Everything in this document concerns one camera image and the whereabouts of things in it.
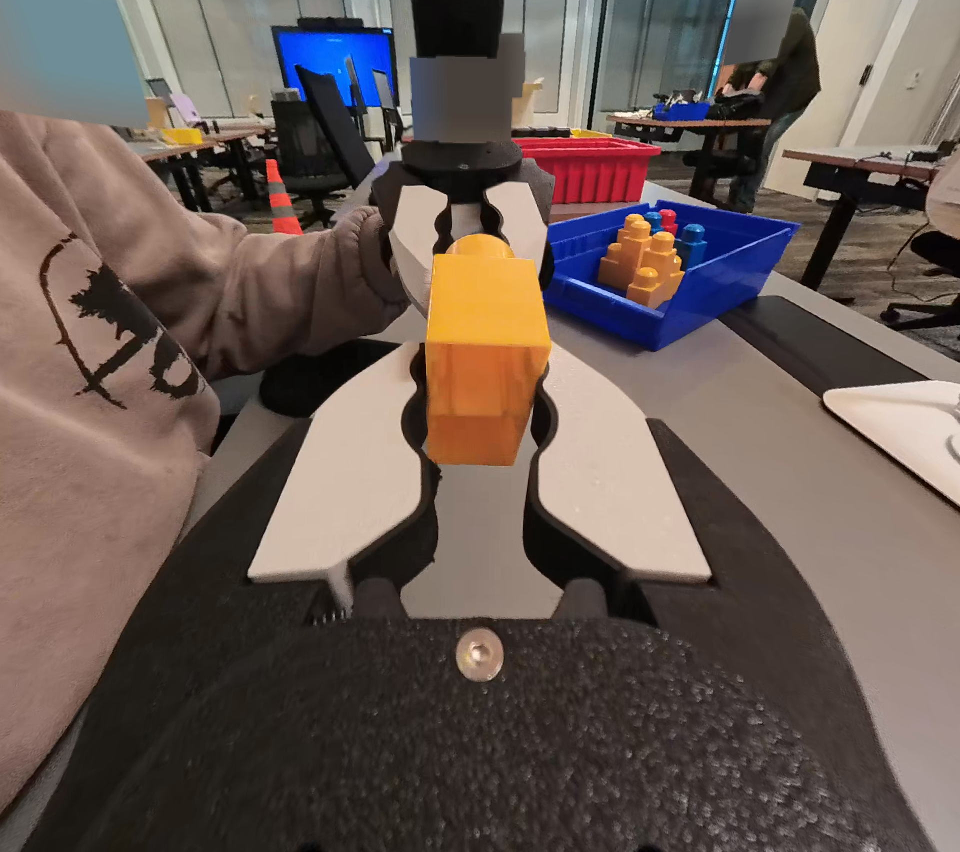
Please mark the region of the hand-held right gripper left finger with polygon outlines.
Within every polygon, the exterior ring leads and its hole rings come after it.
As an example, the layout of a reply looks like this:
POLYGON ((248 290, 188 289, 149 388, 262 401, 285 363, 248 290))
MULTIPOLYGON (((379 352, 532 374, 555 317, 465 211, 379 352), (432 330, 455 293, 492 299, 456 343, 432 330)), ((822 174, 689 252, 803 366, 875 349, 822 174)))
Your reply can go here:
POLYGON ((256 584, 324 582, 352 609, 358 586, 396 591, 432 562, 438 467, 426 456, 420 342, 367 342, 358 369, 310 417, 247 569, 256 584))

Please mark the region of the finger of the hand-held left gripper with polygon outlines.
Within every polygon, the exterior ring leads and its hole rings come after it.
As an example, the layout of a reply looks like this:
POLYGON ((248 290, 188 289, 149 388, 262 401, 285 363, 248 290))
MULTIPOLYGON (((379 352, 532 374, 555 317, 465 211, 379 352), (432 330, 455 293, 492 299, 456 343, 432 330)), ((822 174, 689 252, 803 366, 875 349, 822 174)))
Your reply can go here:
POLYGON ((505 242, 515 257, 544 260, 547 225, 528 183, 499 183, 486 188, 484 229, 505 242))
POLYGON ((428 317, 434 256, 452 244, 449 197, 425 185, 405 185, 390 229, 396 272, 412 305, 428 317))

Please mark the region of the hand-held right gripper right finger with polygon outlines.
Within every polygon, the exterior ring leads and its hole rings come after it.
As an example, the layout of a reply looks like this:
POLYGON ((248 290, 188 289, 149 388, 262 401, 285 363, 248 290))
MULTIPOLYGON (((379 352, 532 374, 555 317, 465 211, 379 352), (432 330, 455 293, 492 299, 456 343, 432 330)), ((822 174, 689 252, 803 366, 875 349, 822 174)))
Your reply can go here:
POLYGON ((613 608, 628 607, 644 582, 709 583, 642 409, 558 343, 536 385, 530 431, 523 548, 549 582, 598 582, 613 608))

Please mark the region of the person's left forearm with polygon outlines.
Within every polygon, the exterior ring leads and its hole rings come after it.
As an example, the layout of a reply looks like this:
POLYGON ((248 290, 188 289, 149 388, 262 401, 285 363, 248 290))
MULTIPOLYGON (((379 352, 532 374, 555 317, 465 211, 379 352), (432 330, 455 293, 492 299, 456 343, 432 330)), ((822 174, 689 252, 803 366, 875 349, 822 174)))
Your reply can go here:
POLYGON ((387 246, 370 206, 301 236, 152 210, 102 258, 214 381, 384 331, 410 304, 387 246))

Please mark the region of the pile of mega blocks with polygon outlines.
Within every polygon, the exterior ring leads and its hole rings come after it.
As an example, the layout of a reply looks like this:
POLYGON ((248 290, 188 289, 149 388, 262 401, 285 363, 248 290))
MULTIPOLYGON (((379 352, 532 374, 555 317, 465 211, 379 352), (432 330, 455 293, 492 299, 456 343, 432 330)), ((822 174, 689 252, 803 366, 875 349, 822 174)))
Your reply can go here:
POLYGON ((631 213, 606 248, 596 283, 630 302, 662 310, 677 294, 687 271, 706 258, 707 241, 699 222, 678 225, 673 208, 631 213))

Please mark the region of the red storage bin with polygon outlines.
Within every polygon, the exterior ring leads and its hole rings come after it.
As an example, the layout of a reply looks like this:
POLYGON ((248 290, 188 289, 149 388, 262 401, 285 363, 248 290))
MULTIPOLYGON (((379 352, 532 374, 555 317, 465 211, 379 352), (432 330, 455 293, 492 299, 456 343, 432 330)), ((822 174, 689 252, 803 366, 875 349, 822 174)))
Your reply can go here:
POLYGON ((525 158, 554 177, 554 204, 636 203, 657 145, 616 137, 518 137, 525 158))

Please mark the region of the black mesh pad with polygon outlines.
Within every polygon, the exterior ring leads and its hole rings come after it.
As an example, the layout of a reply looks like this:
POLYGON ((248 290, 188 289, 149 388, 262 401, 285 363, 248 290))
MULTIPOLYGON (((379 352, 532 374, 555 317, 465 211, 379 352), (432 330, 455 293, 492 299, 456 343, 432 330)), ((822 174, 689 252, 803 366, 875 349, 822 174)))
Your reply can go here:
POLYGON ((344 384, 397 347, 394 342, 357 339, 317 356, 292 355, 264 371, 260 402, 275 414, 309 417, 344 384))

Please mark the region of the orange traffic cone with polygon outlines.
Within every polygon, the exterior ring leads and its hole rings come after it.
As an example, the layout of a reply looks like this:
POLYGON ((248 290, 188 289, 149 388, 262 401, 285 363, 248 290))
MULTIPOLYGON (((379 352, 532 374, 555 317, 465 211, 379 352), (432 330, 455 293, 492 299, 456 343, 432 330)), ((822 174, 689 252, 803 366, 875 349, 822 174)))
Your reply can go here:
POLYGON ((279 164, 275 159, 266 159, 266 179, 270 201, 270 220, 272 231, 276 234, 301 236, 303 228, 287 193, 279 164))

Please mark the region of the black office chair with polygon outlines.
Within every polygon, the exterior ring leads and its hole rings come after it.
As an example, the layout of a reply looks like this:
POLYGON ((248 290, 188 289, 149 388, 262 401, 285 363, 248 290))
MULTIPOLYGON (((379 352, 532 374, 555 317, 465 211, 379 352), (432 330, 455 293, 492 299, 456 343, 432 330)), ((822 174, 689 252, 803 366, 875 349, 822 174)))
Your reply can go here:
POLYGON ((688 195, 707 202, 714 200, 716 180, 750 176, 758 166, 753 156, 739 150, 691 150, 682 155, 682 163, 693 173, 688 195))
MULTIPOLYGON (((959 240, 940 231, 927 231, 910 241, 909 248, 927 262, 936 274, 959 279, 959 240)), ((944 329, 959 325, 959 295, 949 303, 933 300, 891 302, 880 321, 894 331, 944 329)))
POLYGON ((327 198, 359 186, 376 161, 333 75, 295 69, 304 82, 304 98, 294 99, 293 91, 285 91, 275 93, 270 103, 279 175, 291 196, 310 201, 307 224, 329 227, 333 211, 327 198))

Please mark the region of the blue-screen monitor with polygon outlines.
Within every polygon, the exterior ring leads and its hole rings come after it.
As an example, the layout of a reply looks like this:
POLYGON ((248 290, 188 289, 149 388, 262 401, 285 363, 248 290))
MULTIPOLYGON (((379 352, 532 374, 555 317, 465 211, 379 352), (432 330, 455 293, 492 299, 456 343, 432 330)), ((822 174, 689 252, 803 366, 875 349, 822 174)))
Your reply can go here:
POLYGON ((318 75, 331 75, 347 106, 358 102, 354 86, 366 106, 397 105, 400 90, 391 28, 307 30, 271 26, 270 33, 284 86, 295 89, 302 98, 305 91, 298 66, 318 75))

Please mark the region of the black floor lamp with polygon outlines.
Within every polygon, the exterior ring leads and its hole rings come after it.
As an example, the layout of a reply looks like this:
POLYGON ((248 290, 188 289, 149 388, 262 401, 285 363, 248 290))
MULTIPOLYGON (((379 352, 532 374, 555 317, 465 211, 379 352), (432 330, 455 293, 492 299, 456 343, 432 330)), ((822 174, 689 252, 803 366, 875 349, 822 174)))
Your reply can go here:
POLYGON ((586 110, 586 117, 584 121, 584 127, 587 130, 593 130, 594 127, 594 112, 597 105, 598 99, 598 90, 599 90, 599 75, 601 71, 601 61, 602 53, 604 46, 604 38, 606 32, 606 19, 608 13, 609 0, 600 0, 599 13, 597 14, 597 30, 594 43, 594 56, 593 56, 593 67, 591 74, 591 82, 589 88, 589 99, 586 110))

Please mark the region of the wood-top office desk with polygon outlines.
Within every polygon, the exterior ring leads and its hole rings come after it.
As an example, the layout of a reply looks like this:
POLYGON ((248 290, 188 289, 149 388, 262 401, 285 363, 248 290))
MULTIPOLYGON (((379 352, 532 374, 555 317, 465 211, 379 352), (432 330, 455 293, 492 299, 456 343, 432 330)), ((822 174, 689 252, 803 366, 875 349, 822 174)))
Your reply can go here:
POLYGON ((799 281, 813 291, 820 289, 860 207, 923 210, 930 183, 949 160, 925 147, 785 149, 781 156, 808 163, 805 187, 836 196, 799 281))
POLYGON ((688 191, 690 198, 707 202, 714 201, 714 187, 718 179, 750 174, 756 167, 753 157, 741 154, 737 144, 733 149, 725 149, 726 139, 740 133, 765 131, 770 125, 770 120, 762 118, 721 119, 706 115, 656 118, 652 115, 641 116, 636 112, 609 113, 606 120, 613 124, 615 136, 652 145, 677 144, 687 133, 701 136, 703 141, 700 149, 691 152, 693 158, 684 163, 692 169, 688 191))
POLYGON ((266 174, 261 167, 266 151, 276 143, 272 121, 210 131, 152 128, 125 133, 126 146, 160 179, 173 183, 188 210, 212 212, 212 195, 224 184, 232 185, 239 195, 223 208, 231 215, 240 217, 266 206, 266 174))

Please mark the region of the black bag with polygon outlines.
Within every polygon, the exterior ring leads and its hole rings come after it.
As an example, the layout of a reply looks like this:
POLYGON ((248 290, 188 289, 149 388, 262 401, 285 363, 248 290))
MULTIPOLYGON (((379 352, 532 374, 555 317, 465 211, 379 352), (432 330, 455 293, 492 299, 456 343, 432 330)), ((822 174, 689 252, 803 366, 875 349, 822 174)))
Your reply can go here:
POLYGON ((713 122, 743 122, 762 118, 764 94, 761 90, 735 90, 719 93, 709 106, 705 118, 713 122))

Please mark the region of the white document stand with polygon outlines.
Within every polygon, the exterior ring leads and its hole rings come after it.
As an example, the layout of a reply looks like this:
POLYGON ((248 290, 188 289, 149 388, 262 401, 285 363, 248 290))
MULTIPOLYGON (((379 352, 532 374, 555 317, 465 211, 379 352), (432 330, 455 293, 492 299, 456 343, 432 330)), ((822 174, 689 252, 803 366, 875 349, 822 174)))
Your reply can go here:
POLYGON ((924 380, 827 390, 823 406, 959 505, 959 386, 924 380))

